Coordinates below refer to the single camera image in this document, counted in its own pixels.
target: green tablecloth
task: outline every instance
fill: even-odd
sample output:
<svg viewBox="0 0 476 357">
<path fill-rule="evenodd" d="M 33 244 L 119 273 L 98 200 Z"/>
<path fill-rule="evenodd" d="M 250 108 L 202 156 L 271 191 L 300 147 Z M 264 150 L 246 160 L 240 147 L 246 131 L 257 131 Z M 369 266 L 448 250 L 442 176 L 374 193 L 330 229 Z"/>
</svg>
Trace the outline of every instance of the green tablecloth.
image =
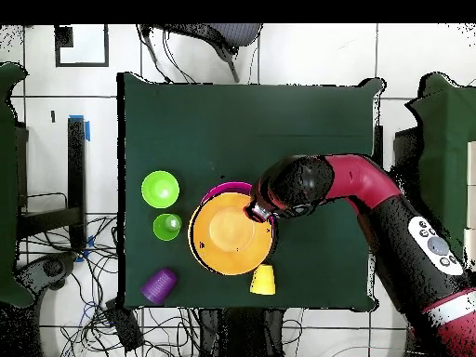
<svg viewBox="0 0 476 357">
<path fill-rule="evenodd" d="M 224 181 L 255 182 L 292 154 L 372 153 L 373 104 L 379 79 L 357 86 L 211 86 L 148 84 L 125 73 L 126 305 L 150 305 L 140 287 L 168 267 L 178 283 L 175 307 L 309 307 L 369 311 L 368 247 L 350 206 L 337 201 L 309 217 L 279 221 L 270 258 L 276 294 L 249 292 L 252 273 L 207 271 L 188 247 L 187 227 L 203 196 Z M 174 174 L 178 200 L 154 209 L 140 185 L 154 170 Z M 158 241 L 152 222 L 171 212 L 183 229 Z"/>
<path fill-rule="evenodd" d="M 17 176 L 16 116 L 10 103 L 13 86 L 26 76 L 15 63 L 0 62 L 0 160 L 2 191 L 0 192 L 0 301 L 26 307 L 33 296 L 13 278 L 17 253 L 17 215 L 19 185 Z"/>
<path fill-rule="evenodd" d="M 446 75 L 422 78 L 412 101 L 423 133 L 419 160 L 421 197 L 449 232 L 454 253 L 463 257 L 467 222 L 468 142 L 476 140 L 476 88 L 458 86 Z"/>
</svg>

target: white floor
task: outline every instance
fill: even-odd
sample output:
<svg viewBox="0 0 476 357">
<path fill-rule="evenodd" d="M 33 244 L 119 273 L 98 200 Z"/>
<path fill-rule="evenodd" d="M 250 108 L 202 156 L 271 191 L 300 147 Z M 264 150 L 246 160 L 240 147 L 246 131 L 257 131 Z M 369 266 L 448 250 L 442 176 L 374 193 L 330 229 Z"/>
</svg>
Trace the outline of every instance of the white floor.
<svg viewBox="0 0 476 357">
<path fill-rule="evenodd" d="M 348 86 L 358 85 L 368 77 L 383 78 L 387 88 L 382 96 L 379 121 L 384 126 L 384 159 L 389 169 L 394 133 L 417 124 L 404 104 L 417 95 L 420 78 L 425 73 L 439 71 L 460 85 L 474 83 L 476 38 L 473 28 L 474 24 L 265 24 L 259 51 L 260 83 Z M 83 31 L 85 33 L 78 33 L 74 40 L 90 48 L 91 53 L 86 50 L 79 54 L 61 52 L 65 59 L 89 61 L 101 56 L 101 41 L 97 36 L 88 36 L 96 30 Z M 164 73 L 175 81 L 183 81 L 165 57 L 160 32 L 152 42 Z M 170 34 L 168 44 L 180 68 L 197 82 L 233 84 L 228 66 L 205 42 Z M 250 69 L 257 44 L 240 49 L 236 69 L 242 84 L 246 84 L 248 78 L 252 83 L 257 82 L 258 53 Z M 72 114 L 82 114 L 90 122 L 90 141 L 86 142 L 87 219 L 113 217 L 117 212 L 116 73 L 133 72 L 150 81 L 163 81 L 147 49 L 139 42 L 135 26 L 109 26 L 107 68 L 55 67 L 52 26 L 34 26 L 25 31 L 21 27 L 4 26 L 0 30 L 1 61 L 19 62 L 29 74 L 24 83 L 14 88 L 11 99 L 18 119 L 26 122 L 30 129 L 29 194 L 67 192 L 66 119 Z M 51 111 L 56 115 L 54 123 Z M 29 202 L 32 211 L 59 208 L 62 204 L 60 196 Z M 91 223 L 88 233 L 93 234 L 98 225 L 98 222 Z M 101 235 L 100 243 L 113 247 L 108 231 Z M 40 251 L 45 251 L 45 247 L 29 244 L 29 253 L 21 255 L 21 262 L 33 259 L 33 253 Z M 98 261 L 100 256 L 91 254 L 90 258 Z M 106 268 L 116 271 L 116 261 L 108 261 Z M 73 273 L 82 285 L 84 298 L 91 299 L 91 275 L 85 264 L 75 263 Z M 114 297 L 117 274 L 104 272 L 100 280 L 105 299 Z M 399 357 L 404 346 L 405 321 L 392 307 L 379 280 L 375 296 L 380 306 L 371 313 L 305 311 L 301 316 L 299 309 L 289 310 L 285 318 L 302 318 L 305 328 L 299 342 L 284 345 L 286 357 Z M 40 322 L 46 357 L 60 356 L 65 339 L 59 327 L 67 326 L 67 330 L 74 331 L 83 315 L 83 307 L 78 284 L 71 277 L 61 290 L 47 292 Z M 157 322 L 178 315 L 174 309 L 151 312 Z M 139 324 L 144 326 L 144 332 L 154 328 L 148 310 L 139 311 Z M 296 338 L 296 324 L 288 322 L 286 327 L 284 341 Z M 153 330 L 146 338 L 158 343 L 168 342 L 169 336 L 175 342 L 176 333 L 177 321 L 171 321 L 164 330 Z M 179 334 L 184 335 L 182 328 Z M 369 350 L 369 345 L 384 349 Z M 125 357 L 122 351 L 116 353 L 113 357 Z M 164 355 L 152 349 L 148 357 Z"/>
</svg>

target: green cup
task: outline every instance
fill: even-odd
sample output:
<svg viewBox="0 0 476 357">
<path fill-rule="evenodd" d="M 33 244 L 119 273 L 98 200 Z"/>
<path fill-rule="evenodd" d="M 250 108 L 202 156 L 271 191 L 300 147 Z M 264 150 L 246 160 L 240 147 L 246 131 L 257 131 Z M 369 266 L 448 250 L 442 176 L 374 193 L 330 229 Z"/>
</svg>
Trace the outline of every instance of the green cup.
<svg viewBox="0 0 476 357">
<path fill-rule="evenodd" d="M 153 233 L 162 241 L 173 240 L 180 232 L 182 221 L 174 214 L 162 214 L 153 222 Z"/>
<path fill-rule="evenodd" d="M 154 171 L 149 174 L 141 186 L 142 197 L 154 208 L 169 208 L 179 198 L 179 183 L 166 171 Z"/>
</svg>

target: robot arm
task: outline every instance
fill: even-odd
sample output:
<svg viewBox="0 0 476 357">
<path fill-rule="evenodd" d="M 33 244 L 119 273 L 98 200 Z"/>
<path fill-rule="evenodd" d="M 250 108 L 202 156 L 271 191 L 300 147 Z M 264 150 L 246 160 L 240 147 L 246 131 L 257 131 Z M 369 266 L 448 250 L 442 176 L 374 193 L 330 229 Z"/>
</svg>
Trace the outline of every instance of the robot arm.
<svg viewBox="0 0 476 357">
<path fill-rule="evenodd" d="M 291 156 L 263 174 L 251 197 L 245 213 L 255 221 L 305 215 L 346 198 L 397 310 L 438 351 L 476 356 L 476 287 L 447 242 L 375 163 L 356 154 Z"/>
</svg>

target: orange plate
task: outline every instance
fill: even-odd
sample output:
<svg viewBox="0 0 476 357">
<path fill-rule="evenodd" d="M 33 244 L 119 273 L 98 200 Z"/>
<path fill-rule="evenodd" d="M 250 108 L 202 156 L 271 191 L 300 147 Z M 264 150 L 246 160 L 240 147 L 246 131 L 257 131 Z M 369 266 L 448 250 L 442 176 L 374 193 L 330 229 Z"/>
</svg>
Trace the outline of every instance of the orange plate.
<svg viewBox="0 0 476 357">
<path fill-rule="evenodd" d="M 195 210 L 189 244 L 202 265 L 224 275 L 238 275 L 252 271 L 266 258 L 272 245 L 271 224 L 246 217 L 243 208 L 249 201 L 248 195 L 224 192 Z"/>
</svg>

